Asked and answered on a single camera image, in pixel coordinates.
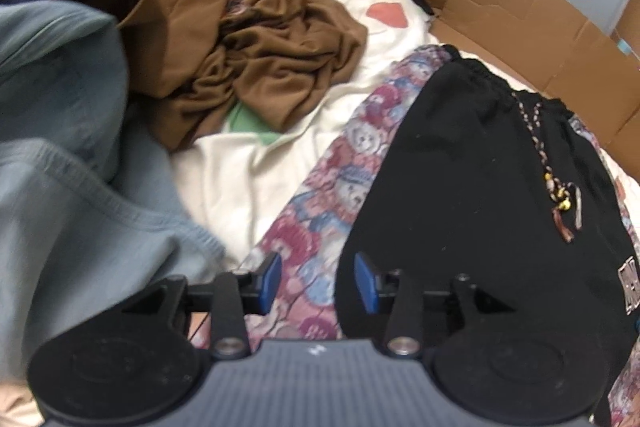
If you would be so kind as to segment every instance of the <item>beaded drawstring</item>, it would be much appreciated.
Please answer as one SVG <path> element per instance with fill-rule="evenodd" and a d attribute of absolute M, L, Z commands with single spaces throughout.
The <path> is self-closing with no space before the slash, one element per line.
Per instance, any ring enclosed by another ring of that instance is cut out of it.
<path fill-rule="evenodd" d="M 540 125 L 540 108 L 542 107 L 542 103 L 538 102 L 533 107 L 533 116 L 529 118 L 529 115 L 524 109 L 524 104 L 518 99 L 514 92 L 511 93 L 511 96 L 515 99 L 518 104 L 518 109 L 520 111 L 520 115 L 522 120 L 525 123 L 527 129 L 531 134 L 531 139 L 533 140 L 533 145 L 538 151 L 538 155 L 540 156 L 540 163 L 542 163 L 543 169 L 545 169 L 545 187 L 546 191 L 549 193 L 549 197 L 555 203 L 553 209 L 551 210 L 552 217 L 558 232 L 562 238 L 570 243 L 574 240 L 574 233 L 567 228 L 567 226 L 562 221 L 562 213 L 568 211 L 572 207 L 572 194 L 575 200 L 575 230 L 582 229 L 582 195 L 580 194 L 580 188 L 572 182 L 563 183 L 558 177 L 554 176 L 554 170 L 549 165 L 549 158 L 546 155 L 545 151 L 545 143 L 542 141 L 542 137 L 536 136 L 536 131 L 541 128 Z"/>

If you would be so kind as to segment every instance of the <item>black circular motor housing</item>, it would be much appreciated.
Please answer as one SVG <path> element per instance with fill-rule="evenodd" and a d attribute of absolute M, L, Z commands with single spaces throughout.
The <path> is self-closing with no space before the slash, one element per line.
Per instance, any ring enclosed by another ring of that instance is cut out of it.
<path fill-rule="evenodd" d="M 507 425 L 555 425 L 588 414 L 608 367 L 597 339 L 493 315 L 435 353 L 444 393 L 469 412 Z"/>
<path fill-rule="evenodd" d="M 28 382 L 45 417 L 134 425 L 159 417 L 194 387 L 201 364 L 187 339 L 155 317 L 111 317 L 88 321 L 35 353 Z"/>

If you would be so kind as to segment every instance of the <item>ribbed gray surface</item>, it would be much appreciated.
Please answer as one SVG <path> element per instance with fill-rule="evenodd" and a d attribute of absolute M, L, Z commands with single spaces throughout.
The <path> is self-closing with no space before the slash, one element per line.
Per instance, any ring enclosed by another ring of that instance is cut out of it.
<path fill-rule="evenodd" d="M 47 424 L 56 427 L 58 424 Z M 495 427 L 434 387 L 417 362 L 369 341 L 265 341 L 222 362 L 181 409 L 148 427 Z M 586 420 L 566 427 L 590 427 Z"/>

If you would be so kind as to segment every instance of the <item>metal bolt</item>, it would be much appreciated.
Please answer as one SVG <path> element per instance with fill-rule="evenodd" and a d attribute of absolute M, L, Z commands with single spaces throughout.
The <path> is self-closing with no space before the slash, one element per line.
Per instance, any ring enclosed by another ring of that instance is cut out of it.
<path fill-rule="evenodd" d="M 386 347 L 395 355 L 408 357 L 420 350 L 420 343 L 411 337 L 396 337 L 391 339 Z"/>
<path fill-rule="evenodd" d="M 233 357 L 242 353 L 244 342 L 237 337 L 225 337 L 216 342 L 214 349 L 223 357 Z"/>

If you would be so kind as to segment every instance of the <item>blue denim jeans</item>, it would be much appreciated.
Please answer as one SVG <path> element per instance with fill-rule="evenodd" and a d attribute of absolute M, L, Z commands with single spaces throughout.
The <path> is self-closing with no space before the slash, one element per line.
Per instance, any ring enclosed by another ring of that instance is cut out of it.
<path fill-rule="evenodd" d="M 185 214 L 166 152 L 126 109 L 111 16 L 0 6 L 0 380 L 147 283 L 222 269 L 222 245 Z"/>

